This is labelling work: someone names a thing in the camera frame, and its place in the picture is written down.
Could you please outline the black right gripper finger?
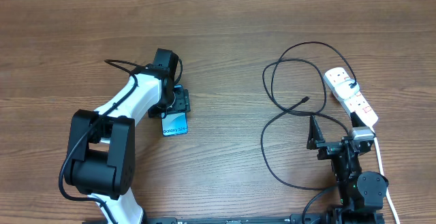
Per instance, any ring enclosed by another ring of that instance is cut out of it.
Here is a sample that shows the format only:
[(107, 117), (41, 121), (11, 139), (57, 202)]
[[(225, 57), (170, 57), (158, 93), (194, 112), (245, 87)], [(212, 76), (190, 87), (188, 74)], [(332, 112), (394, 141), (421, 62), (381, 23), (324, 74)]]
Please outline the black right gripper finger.
[(356, 112), (352, 112), (350, 114), (350, 119), (352, 121), (352, 128), (353, 127), (368, 127), (364, 124), (364, 122), (360, 119), (360, 117), (356, 114)]
[(307, 149), (315, 150), (324, 143), (324, 137), (314, 115), (310, 116)]

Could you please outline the blue Galaxy smartphone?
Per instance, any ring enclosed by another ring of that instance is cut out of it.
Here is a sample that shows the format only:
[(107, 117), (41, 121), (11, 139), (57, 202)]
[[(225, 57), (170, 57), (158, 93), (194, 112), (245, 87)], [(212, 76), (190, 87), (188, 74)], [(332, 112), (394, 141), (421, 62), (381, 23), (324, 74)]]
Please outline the blue Galaxy smartphone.
[(188, 132), (187, 113), (172, 114), (161, 118), (163, 136), (182, 135)]

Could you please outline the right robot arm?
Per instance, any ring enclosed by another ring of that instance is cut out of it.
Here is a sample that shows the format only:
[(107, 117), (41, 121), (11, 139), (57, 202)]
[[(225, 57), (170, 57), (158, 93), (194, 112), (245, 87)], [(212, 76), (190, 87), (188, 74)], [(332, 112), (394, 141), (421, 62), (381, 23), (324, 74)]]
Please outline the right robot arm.
[[(351, 113), (353, 128), (338, 142), (326, 142), (314, 116), (310, 117), (307, 148), (317, 150), (319, 160), (331, 161), (336, 185), (318, 193), (305, 206), (302, 223), (383, 223), (377, 211), (384, 206), (388, 179), (380, 173), (364, 172), (358, 157), (371, 150), (375, 133), (355, 112)], [(323, 194), (337, 189), (340, 205), (329, 206), (324, 213), (306, 215), (309, 206)]]

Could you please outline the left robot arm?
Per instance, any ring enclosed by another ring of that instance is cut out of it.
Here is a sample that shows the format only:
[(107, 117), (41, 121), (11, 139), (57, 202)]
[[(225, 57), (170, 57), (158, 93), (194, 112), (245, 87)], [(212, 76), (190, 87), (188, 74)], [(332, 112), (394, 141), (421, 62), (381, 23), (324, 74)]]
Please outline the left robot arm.
[(180, 85), (183, 63), (171, 50), (157, 49), (152, 63), (135, 63), (127, 84), (94, 110), (72, 117), (58, 188), (73, 202), (94, 202), (103, 223), (154, 223), (131, 189), (136, 168), (136, 126), (159, 118), (164, 136), (188, 132), (189, 92)]

